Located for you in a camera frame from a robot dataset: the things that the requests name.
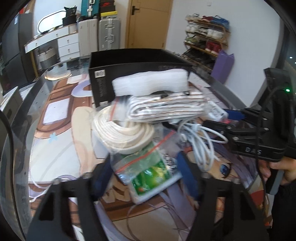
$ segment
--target blue shoe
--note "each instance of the blue shoe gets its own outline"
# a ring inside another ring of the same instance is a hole
[[[221,18],[218,15],[216,15],[215,17],[213,17],[214,19],[211,20],[211,23],[213,24],[218,24],[218,25],[222,25],[223,27],[226,28],[226,30],[229,30],[229,21],[226,20],[225,18]]]

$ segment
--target laundry basket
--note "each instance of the laundry basket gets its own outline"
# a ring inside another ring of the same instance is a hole
[[[57,63],[57,54],[54,48],[49,48],[38,55],[42,69],[48,69]]]

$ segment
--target teal suitcase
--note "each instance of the teal suitcase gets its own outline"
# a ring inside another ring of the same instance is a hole
[[[99,0],[82,0],[81,16],[86,16],[87,18],[98,16],[99,8],[100,8]]]

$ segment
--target black sleeve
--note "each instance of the black sleeve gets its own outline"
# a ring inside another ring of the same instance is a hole
[[[296,180],[280,186],[272,207],[270,241],[296,240]]]

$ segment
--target wooden door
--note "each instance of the wooden door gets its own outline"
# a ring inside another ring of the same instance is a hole
[[[127,48],[165,47],[173,0],[130,0]]]

